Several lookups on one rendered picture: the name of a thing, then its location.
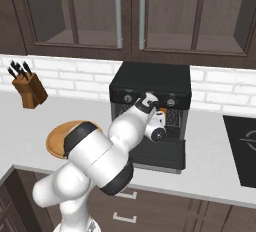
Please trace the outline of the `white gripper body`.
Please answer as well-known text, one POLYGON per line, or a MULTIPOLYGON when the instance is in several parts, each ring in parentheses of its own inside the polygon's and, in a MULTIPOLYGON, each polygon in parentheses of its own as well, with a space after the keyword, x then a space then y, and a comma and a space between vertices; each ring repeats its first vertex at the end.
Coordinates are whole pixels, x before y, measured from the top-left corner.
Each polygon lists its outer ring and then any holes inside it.
POLYGON ((157 105, 159 103, 158 98, 150 92, 146 93, 146 97, 143 100, 143 104, 146 106, 157 105))

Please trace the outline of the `dark brown wall cupboard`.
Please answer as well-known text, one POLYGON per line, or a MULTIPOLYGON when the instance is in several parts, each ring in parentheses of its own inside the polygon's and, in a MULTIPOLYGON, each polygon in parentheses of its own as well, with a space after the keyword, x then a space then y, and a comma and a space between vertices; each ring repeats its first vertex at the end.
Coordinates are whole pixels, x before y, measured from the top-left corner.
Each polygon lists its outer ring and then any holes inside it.
POLYGON ((26 54, 13 0, 0 0, 0 54, 26 54))

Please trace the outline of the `dark brown base cupboard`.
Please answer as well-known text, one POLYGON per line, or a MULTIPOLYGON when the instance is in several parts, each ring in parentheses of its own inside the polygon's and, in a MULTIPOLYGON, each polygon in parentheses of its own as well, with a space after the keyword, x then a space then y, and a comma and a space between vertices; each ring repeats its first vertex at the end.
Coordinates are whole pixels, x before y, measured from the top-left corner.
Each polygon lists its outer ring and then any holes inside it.
POLYGON ((32 190, 36 182, 34 172, 14 169, 4 180, 4 186, 26 232, 53 232, 48 210, 37 206, 33 200, 32 190))

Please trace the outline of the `dark brown drawer front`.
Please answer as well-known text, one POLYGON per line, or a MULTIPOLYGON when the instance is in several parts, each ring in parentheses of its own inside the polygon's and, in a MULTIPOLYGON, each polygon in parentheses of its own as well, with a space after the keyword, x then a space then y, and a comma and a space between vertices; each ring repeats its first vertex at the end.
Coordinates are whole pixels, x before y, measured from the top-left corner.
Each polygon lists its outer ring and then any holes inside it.
POLYGON ((178 219, 149 211, 128 209, 125 207, 94 208, 92 217, 98 222, 102 232, 184 232, 178 219), (113 220, 113 213, 132 218, 137 216, 136 224, 113 220))
POLYGON ((125 193, 131 194, 137 192, 137 199, 127 199, 116 196, 108 196, 101 190, 96 190, 95 201, 99 200, 101 204, 112 203, 113 205, 132 208, 136 210, 150 211, 185 211, 189 206, 189 199, 170 194, 151 192, 133 188, 126 188, 125 193))

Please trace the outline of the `wooden knife block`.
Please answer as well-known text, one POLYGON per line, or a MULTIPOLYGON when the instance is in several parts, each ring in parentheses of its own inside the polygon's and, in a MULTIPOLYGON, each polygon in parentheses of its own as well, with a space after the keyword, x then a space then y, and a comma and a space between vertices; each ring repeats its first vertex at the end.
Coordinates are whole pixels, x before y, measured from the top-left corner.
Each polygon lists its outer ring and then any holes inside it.
POLYGON ((28 80, 22 75, 18 75, 17 78, 12 81, 12 84, 22 98, 23 107, 34 109, 47 99, 48 94, 35 73, 32 75, 26 73, 26 75, 28 80))

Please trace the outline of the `black hob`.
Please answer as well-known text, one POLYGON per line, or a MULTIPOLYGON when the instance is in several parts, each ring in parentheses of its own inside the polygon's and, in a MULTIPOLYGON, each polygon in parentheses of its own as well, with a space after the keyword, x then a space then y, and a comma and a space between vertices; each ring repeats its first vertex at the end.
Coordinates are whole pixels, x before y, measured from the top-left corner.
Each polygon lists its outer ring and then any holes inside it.
POLYGON ((241 186, 256 189, 256 118, 223 116, 241 186))

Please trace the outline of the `black toaster oven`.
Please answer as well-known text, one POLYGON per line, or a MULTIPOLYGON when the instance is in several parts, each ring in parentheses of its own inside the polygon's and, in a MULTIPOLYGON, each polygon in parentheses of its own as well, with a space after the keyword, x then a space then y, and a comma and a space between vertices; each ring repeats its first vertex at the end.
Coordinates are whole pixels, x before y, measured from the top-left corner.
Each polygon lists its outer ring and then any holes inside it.
POLYGON ((112 119, 134 105, 144 92, 151 92, 159 100, 156 116, 166 129, 166 135, 162 140, 185 140, 192 97, 190 67, 124 62, 109 86, 112 119), (126 95, 132 96, 130 103, 125 102, 126 95), (172 107, 166 104, 169 98, 176 99, 176 104, 172 107), (160 108, 167 108, 166 115, 160 108))

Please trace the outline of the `black toaster oven door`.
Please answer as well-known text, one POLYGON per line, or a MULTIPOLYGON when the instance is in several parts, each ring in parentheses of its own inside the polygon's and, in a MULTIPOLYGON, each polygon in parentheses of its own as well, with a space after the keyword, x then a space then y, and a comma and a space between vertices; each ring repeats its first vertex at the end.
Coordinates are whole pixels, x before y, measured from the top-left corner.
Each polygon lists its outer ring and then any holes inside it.
POLYGON ((185 140, 162 140, 153 143, 147 138, 129 153, 136 168, 180 174, 186 168, 185 140))

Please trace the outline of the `dark glass cupboard door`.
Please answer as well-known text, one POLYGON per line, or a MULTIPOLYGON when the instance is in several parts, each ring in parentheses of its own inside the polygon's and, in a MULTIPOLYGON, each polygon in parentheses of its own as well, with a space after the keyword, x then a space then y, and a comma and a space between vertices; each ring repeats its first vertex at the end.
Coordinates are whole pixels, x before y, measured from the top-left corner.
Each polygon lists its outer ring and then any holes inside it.
POLYGON ((146 0, 139 50, 139 4, 132 0, 132 59, 256 69, 256 0, 146 0))
POLYGON ((122 48, 115 0, 13 0, 26 55, 126 61, 131 58, 131 0, 121 0, 122 48))

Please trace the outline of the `round wooden plate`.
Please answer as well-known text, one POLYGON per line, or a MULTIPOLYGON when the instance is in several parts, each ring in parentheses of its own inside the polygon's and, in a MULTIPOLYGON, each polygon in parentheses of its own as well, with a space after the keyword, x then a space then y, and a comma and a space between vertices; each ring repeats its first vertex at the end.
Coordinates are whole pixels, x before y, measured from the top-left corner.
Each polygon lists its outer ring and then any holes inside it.
POLYGON ((91 121, 75 120, 63 123, 47 136, 46 149, 57 158, 67 159, 75 146, 96 129, 102 131, 91 121))

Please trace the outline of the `dark brown base cupboard door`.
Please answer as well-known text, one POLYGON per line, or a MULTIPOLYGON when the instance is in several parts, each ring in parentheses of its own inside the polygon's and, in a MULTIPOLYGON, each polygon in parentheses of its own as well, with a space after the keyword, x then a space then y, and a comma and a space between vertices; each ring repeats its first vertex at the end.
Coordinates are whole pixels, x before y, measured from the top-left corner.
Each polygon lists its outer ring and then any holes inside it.
POLYGON ((183 232, 256 232, 256 209, 192 199, 183 232))

